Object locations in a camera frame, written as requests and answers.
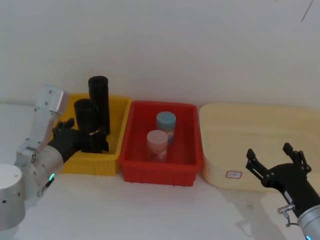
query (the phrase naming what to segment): red plastic bin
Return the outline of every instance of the red plastic bin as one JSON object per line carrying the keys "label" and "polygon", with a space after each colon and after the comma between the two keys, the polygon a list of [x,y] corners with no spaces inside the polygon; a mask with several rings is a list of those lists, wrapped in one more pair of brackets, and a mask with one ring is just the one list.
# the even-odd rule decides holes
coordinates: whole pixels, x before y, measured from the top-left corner
{"label": "red plastic bin", "polygon": [[[147,134],[156,129],[156,116],[164,111],[176,116],[174,142],[168,146],[166,162],[153,162],[148,158]],[[157,101],[132,102],[119,157],[126,182],[192,186],[202,162],[196,106]]]}

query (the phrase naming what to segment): jar lid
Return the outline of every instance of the jar lid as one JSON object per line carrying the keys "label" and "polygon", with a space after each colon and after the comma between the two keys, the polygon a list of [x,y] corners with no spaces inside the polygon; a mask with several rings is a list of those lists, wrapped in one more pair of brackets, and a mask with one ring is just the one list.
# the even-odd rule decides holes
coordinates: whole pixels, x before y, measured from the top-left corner
{"label": "jar lid", "polygon": [[156,116],[156,126],[162,130],[172,130],[176,127],[176,115],[169,111],[163,111]]}
{"label": "jar lid", "polygon": [[168,146],[168,134],[161,130],[153,130],[146,135],[146,141],[151,149],[165,149]]}

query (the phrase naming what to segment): green indicator light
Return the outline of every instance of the green indicator light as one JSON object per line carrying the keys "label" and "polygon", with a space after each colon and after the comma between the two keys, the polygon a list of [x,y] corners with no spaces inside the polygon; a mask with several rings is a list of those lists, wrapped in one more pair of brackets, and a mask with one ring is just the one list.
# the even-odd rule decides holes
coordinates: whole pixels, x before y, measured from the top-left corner
{"label": "green indicator light", "polygon": [[52,173],[51,176],[49,177],[49,181],[51,181],[55,177],[55,174]]}

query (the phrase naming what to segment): plastic jar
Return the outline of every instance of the plastic jar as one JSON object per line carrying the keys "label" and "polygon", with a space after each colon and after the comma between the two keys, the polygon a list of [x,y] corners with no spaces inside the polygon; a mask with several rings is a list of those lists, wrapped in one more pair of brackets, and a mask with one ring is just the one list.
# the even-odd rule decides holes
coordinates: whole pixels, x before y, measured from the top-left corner
{"label": "plastic jar", "polygon": [[156,128],[168,134],[168,144],[174,142],[176,115],[169,111],[163,111],[156,116]]}
{"label": "plastic jar", "polygon": [[152,161],[164,162],[167,158],[168,134],[161,130],[150,131],[146,136],[149,157]]}

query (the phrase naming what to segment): pink lid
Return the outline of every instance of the pink lid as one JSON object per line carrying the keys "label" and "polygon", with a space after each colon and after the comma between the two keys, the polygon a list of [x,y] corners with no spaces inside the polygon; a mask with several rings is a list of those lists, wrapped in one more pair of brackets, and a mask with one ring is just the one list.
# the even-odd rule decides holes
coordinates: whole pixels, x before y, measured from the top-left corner
{"label": "pink lid", "polygon": [[168,146],[168,134],[161,130],[150,131],[146,136],[146,142],[150,149],[165,149]]}

